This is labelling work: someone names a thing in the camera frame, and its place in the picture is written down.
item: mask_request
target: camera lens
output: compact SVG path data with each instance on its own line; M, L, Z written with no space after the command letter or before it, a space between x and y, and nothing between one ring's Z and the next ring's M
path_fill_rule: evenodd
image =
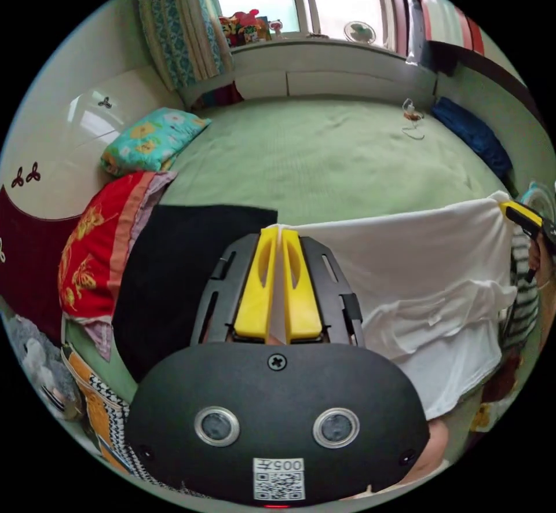
M201 428L207 438L222 441L232 432L230 421L222 413L209 413L201 422Z
M199 411L194 422L195 433L205 444L224 447L239 437L236 416L223 407L207 407Z
M359 419L348 409L324 411L313 425L313 437L324 448L335 449L349 445L359 434Z
M323 421L320 431L328 442L341 442L352 433L352 422L345 415L331 415Z

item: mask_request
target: white t-shirt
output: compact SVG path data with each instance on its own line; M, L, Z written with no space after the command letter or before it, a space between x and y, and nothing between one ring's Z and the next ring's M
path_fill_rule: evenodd
M367 347L414 384L428 419L450 411L499 363L498 312L510 284L513 224L502 192L424 212L295 229L334 253L363 314ZM272 334L284 341L281 256Z

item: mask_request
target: black cloth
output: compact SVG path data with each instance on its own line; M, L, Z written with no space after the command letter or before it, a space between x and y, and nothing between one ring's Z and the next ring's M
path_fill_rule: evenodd
M189 345L204 287L226 248L277 220L276 211L243 206L153 209L129 255L112 319L118 352L137 383Z

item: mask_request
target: striped curtain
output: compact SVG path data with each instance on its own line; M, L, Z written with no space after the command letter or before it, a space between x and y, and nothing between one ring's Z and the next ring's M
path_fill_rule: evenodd
M211 0L139 0L139 11L152 58L169 90L233 69Z

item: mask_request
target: window sill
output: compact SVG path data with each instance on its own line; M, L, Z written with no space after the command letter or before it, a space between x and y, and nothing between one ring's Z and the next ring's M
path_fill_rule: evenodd
M392 57L397 57L400 60L405 61L405 57L388 50L381 46L370 46L362 42L349 42L347 40L335 39L335 38L281 38L271 41L260 41L254 42L245 46L239 46L237 48L232 48L232 54L238 54L241 52L249 52L251 50L266 48L270 46L293 46L293 45L325 45L325 46L341 46L346 48L359 48L363 50L370 50L372 52L380 52L383 54L388 54Z

